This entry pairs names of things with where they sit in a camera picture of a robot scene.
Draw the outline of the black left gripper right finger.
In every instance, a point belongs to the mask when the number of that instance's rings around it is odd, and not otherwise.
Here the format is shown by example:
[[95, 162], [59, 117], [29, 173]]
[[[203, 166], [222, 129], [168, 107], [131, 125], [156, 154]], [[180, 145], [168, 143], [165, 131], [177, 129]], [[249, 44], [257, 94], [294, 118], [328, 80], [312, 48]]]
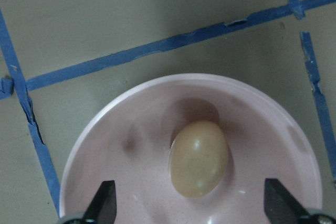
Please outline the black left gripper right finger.
[[270, 223], [310, 223], [311, 215], [276, 178], [264, 183], [264, 213]]

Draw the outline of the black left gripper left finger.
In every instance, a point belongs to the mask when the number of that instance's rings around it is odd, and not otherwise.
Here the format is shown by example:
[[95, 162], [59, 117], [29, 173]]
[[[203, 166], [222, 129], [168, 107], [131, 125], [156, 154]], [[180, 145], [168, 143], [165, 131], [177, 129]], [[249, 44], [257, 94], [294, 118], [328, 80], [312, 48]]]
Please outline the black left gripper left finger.
[[103, 181], [83, 214], [82, 223], [113, 224], [116, 220], [116, 189], [114, 180]]

